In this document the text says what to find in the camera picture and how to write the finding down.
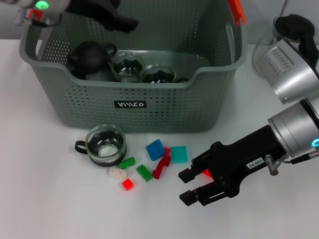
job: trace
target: building block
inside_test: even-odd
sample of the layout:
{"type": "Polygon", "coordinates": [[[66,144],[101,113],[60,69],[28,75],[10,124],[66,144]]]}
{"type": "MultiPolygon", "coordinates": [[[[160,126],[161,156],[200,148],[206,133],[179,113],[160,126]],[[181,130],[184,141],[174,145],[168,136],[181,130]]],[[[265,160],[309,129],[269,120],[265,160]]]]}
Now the building block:
{"type": "Polygon", "coordinates": [[[171,163],[187,163],[187,150],[186,146],[177,146],[170,148],[171,163]]]}
{"type": "Polygon", "coordinates": [[[212,176],[210,175],[208,169],[206,169],[205,171],[203,171],[203,174],[205,174],[205,175],[207,175],[208,177],[211,177],[211,178],[212,178],[212,176]]]}
{"type": "Polygon", "coordinates": [[[168,155],[164,155],[164,157],[160,160],[155,170],[153,170],[153,177],[155,179],[160,178],[161,171],[163,170],[164,166],[168,167],[170,163],[170,157],[168,155]]]}
{"type": "Polygon", "coordinates": [[[124,182],[122,182],[123,187],[125,188],[126,191],[129,191],[131,188],[134,187],[134,184],[132,181],[128,178],[124,182]]]}
{"type": "Polygon", "coordinates": [[[125,180],[128,177],[128,172],[119,168],[110,168],[110,177],[125,180]]]}
{"type": "Polygon", "coordinates": [[[126,169],[129,166],[133,166],[136,163],[135,158],[131,157],[119,163],[119,168],[126,169]]]}
{"type": "Polygon", "coordinates": [[[155,161],[165,155],[165,149],[159,139],[146,146],[146,150],[148,151],[152,161],[155,161]]]}
{"type": "Polygon", "coordinates": [[[153,175],[151,174],[151,172],[149,172],[149,170],[143,164],[141,164],[139,167],[137,167],[136,171],[147,182],[153,178],[153,175]]]}
{"type": "Polygon", "coordinates": [[[165,150],[165,155],[169,156],[169,154],[170,154],[170,148],[164,147],[164,150],[165,150]]]}

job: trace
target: white tabletop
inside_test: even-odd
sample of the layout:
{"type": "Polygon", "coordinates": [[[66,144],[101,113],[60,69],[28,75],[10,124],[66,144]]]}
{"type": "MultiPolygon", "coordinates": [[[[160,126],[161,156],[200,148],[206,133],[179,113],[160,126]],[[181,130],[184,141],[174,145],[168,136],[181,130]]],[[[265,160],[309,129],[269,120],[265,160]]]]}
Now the white tabletop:
{"type": "MultiPolygon", "coordinates": [[[[63,125],[31,67],[18,54],[19,41],[0,41],[0,238],[1,239],[299,239],[318,238],[319,162],[266,168],[248,176],[235,198],[187,207],[179,195],[210,179],[184,184],[171,164],[146,183],[129,168],[130,191],[107,170],[74,150],[87,130],[63,125]]],[[[216,141],[233,143],[265,126],[283,106],[247,61],[232,82],[216,125],[196,134],[128,134],[127,157],[150,170],[145,146],[161,139],[186,145],[189,159],[216,141]]]]}

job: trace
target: green toy block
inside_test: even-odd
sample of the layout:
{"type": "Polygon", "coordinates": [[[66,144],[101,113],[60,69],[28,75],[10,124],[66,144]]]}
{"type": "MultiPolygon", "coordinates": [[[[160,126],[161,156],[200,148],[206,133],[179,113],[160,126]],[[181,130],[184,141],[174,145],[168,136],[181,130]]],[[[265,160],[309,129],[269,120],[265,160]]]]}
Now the green toy block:
{"type": "Polygon", "coordinates": [[[143,164],[141,164],[139,167],[137,167],[136,171],[147,182],[150,181],[153,178],[153,175],[151,174],[151,172],[149,172],[149,170],[143,164]]]}
{"type": "Polygon", "coordinates": [[[119,163],[119,168],[126,169],[129,166],[133,166],[135,163],[136,163],[135,158],[131,157],[119,163]]]}

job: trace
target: black teapot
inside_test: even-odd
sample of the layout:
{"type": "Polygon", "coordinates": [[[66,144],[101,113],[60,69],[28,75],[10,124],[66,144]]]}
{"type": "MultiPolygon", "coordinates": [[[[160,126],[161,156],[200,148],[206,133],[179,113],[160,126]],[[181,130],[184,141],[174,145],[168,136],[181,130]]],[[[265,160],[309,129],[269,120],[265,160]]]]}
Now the black teapot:
{"type": "Polygon", "coordinates": [[[117,48],[112,43],[101,45],[96,41],[85,41],[68,56],[68,63],[84,74],[94,74],[109,68],[108,64],[116,52],[117,48]]]}

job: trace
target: gray plastic basket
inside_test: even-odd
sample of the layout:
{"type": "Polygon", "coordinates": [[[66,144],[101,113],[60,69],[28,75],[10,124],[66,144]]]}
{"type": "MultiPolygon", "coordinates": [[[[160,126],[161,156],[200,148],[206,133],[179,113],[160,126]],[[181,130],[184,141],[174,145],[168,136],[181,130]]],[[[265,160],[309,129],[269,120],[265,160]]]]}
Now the gray plastic basket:
{"type": "Polygon", "coordinates": [[[80,128],[112,123],[125,132],[211,128],[246,55],[245,26],[235,26],[227,1],[127,0],[119,12],[140,21],[134,32],[109,32],[91,19],[72,14],[64,14],[60,25],[52,29],[25,26],[20,55],[34,69],[62,121],[80,128]],[[140,54],[146,66],[165,63],[178,77],[190,81],[117,83],[105,81],[104,72],[79,80],[65,65],[67,55],[86,40],[115,43],[120,52],[140,54]],[[139,108],[119,109],[116,101],[138,102],[139,108]]]}

